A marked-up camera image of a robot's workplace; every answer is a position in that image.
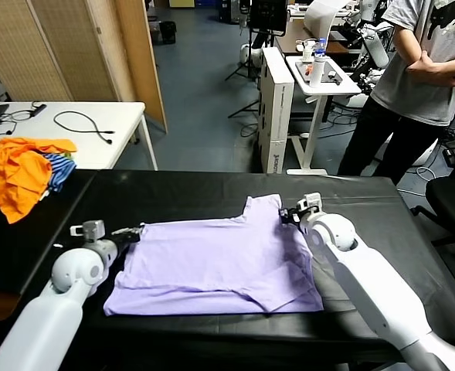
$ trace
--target floor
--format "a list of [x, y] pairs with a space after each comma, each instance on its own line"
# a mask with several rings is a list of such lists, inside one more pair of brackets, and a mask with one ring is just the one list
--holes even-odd
[[[244, 125], [255, 124], [253, 114], [236, 119], [227, 116], [257, 98], [256, 85], [242, 77], [224, 81], [237, 67], [239, 48], [247, 41], [247, 32], [240, 36], [239, 27], [217, 21], [212, 9], [158, 9], [160, 20], [172, 20], [177, 25], [177, 43], [154, 47], [161, 92], [168, 120], [168, 134], [150, 124], [151, 136], [160, 170], [200, 172], [249, 172], [253, 137], [243, 138]], [[293, 111], [308, 110], [299, 88], [294, 92]], [[340, 117], [347, 122], [348, 117]], [[290, 131], [304, 131], [307, 122], [291, 123]], [[352, 125], [335, 125], [321, 135], [337, 134], [352, 129]], [[335, 174], [350, 134], [320, 139], [314, 154], [313, 167], [326, 168]], [[450, 170], [439, 152], [433, 153], [427, 165], [437, 176]], [[291, 145], [287, 146], [285, 168], [295, 168], [297, 160]], [[370, 174], [371, 165], [365, 174]], [[150, 169], [142, 146], [128, 145], [117, 168]], [[426, 182], [416, 174], [407, 174], [400, 189], [424, 193]], [[420, 196], [403, 193], [409, 207], [427, 206]], [[447, 233], [421, 216], [416, 217], [430, 239]], [[440, 250], [455, 271], [455, 246]]]

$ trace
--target black trash bin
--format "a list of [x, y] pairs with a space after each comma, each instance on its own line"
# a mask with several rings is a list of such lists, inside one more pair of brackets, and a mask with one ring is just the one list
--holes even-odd
[[175, 22], [160, 22], [160, 33], [164, 44], [175, 44]]

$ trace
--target orange cloth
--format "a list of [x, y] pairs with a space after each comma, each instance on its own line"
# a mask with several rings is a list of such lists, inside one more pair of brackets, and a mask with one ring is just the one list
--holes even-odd
[[36, 151], [75, 152], [68, 139], [0, 139], [0, 210], [10, 224], [31, 211], [46, 191], [52, 166]]

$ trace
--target water bottle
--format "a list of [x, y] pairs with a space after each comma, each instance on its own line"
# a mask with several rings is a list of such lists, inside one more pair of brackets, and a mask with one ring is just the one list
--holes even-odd
[[325, 50], [327, 49], [327, 39], [321, 37], [318, 39], [317, 45], [314, 47], [314, 56], [325, 56]]
[[303, 50], [303, 63], [313, 63], [313, 51], [316, 42], [314, 40], [309, 40], [304, 43]]
[[313, 70], [310, 75], [310, 87], [320, 87], [321, 79], [323, 78], [325, 72], [325, 64], [327, 62], [327, 57], [316, 56], [313, 62]]

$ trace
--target black table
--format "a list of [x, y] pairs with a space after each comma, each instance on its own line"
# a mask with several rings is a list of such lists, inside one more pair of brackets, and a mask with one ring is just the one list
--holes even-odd
[[0, 320], [15, 309], [53, 239], [96, 174], [90, 170], [75, 172], [64, 185], [64, 192], [47, 197], [17, 223], [9, 225], [0, 212]]
[[[308, 192], [320, 192], [327, 212], [340, 213], [355, 224], [362, 239], [382, 252], [420, 296], [433, 329], [455, 344], [455, 281], [388, 179], [101, 171], [56, 242], [74, 244], [69, 226], [85, 220], [103, 219], [111, 231], [142, 221], [231, 217], [242, 212], [247, 196], [279, 193], [285, 206], [293, 206]], [[49, 251], [30, 294], [46, 283], [59, 254]], [[369, 330], [317, 251], [314, 277], [326, 311], [312, 314], [105, 317], [102, 306], [123, 261], [114, 265], [109, 279], [87, 300], [74, 352], [124, 349], [146, 359], [201, 359], [221, 365], [233, 360], [257, 365], [267, 361], [276, 368], [324, 361], [400, 360], [393, 347]]]

